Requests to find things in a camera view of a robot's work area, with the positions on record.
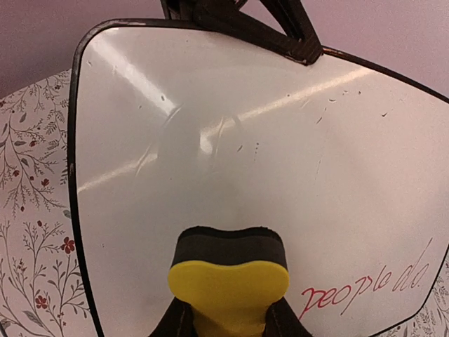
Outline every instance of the black whiteboard frame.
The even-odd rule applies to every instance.
[[[73,60],[73,66],[72,66],[72,76],[70,79],[70,90],[69,90],[69,112],[68,112],[68,130],[67,130],[67,169],[69,172],[69,203],[70,203],[70,211],[72,214],[72,227],[74,232],[74,239],[76,242],[76,254],[78,257],[79,262],[79,269],[81,272],[81,278],[83,281],[84,290],[86,293],[86,299],[90,308],[92,320],[95,326],[95,330],[97,332],[98,337],[106,337],[102,325],[100,323],[100,317],[98,315],[97,308],[95,306],[95,300],[91,288],[91,283],[89,281],[89,275],[88,275],[88,268],[86,264],[86,257],[84,256],[84,250],[83,250],[83,240],[81,235],[81,226],[79,222],[79,210],[78,210],[78,194],[77,194],[77,188],[76,188],[76,157],[75,157],[75,140],[76,140],[76,99],[78,96],[78,85],[79,85],[79,71],[81,67],[81,59],[83,57],[83,52],[86,49],[89,42],[92,40],[94,36],[101,33],[102,31],[114,27],[153,27],[153,28],[175,28],[175,29],[193,29],[193,30],[204,30],[195,24],[188,22],[188,21],[176,21],[176,20],[161,20],[161,19],[116,19],[116,20],[108,20],[106,22],[100,23],[99,25],[95,26],[93,29],[91,29],[81,40],[79,45],[76,48],[75,54],[74,54],[74,60]],[[372,63],[370,61],[364,60],[362,58],[358,58],[354,55],[350,55],[348,53],[335,50],[333,48],[323,47],[323,52],[326,55],[331,55],[336,58],[340,58],[352,63],[355,63],[357,65],[361,65],[363,67],[375,70],[376,72],[385,74],[389,77],[395,78],[399,81],[402,81],[403,83],[406,83],[408,85],[414,86],[417,89],[420,89],[421,91],[424,91],[425,93],[428,93],[429,95],[434,96],[435,98],[438,98],[442,100],[445,103],[449,104],[449,98],[445,97],[444,95],[430,89],[429,87],[420,84],[408,77],[405,77],[397,72],[394,72],[392,70],[389,70],[385,67],[382,67],[380,65],[376,65],[375,63]],[[382,331],[379,331],[377,333],[374,333],[371,336],[373,337],[376,335],[379,335],[381,333],[384,333],[385,331],[391,330],[394,327],[407,322],[408,320],[415,317],[421,309],[426,305],[429,296],[432,292],[432,289],[435,286],[436,280],[438,276],[441,273],[441,269],[444,265],[445,257],[449,253],[449,244],[446,249],[446,253],[443,257],[443,260],[441,262],[440,268],[438,269],[438,274],[435,277],[435,280],[432,284],[432,287],[429,291],[429,294],[426,296],[423,304],[419,308],[419,310],[411,315],[410,317],[403,319],[399,323],[396,323],[386,329],[383,329]]]

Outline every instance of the pink wall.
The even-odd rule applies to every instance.
[[[449,1],[303,0],[327,46],[449,95]],[[271,18],[257,0],[246,12]],[[0,97],[70,67],[81,37],[109,18],[161,18],[159,0],[0,2]]]

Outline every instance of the white board surface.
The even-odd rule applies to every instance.
[[[195,30],[107,29],[81,58],[79,225],[106,337],[147,336],[185,228],[265,226],[315,336],[415,314],[449,238],[449,105],[324,55]]]

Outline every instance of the black clamp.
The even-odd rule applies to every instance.
[[[286,35],[239,11],[246,0],[161,0],[166,19],[187,20],[311,65],[323,53],[300,0],[260,0]]]

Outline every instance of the red flower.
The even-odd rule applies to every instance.
[[[66,237],[64,239],[64,244],[61,246],[61,250],[65,251],[67,254],[70,254],[75,250],[75,241],[69,239],[69,237]]]
[[[42,296],[37,296],[36,297],[36,307],[38,309],[42,308],[42,309],[46,309],[48,308],[48,304],[47,304],[47,299],[42,297]]]

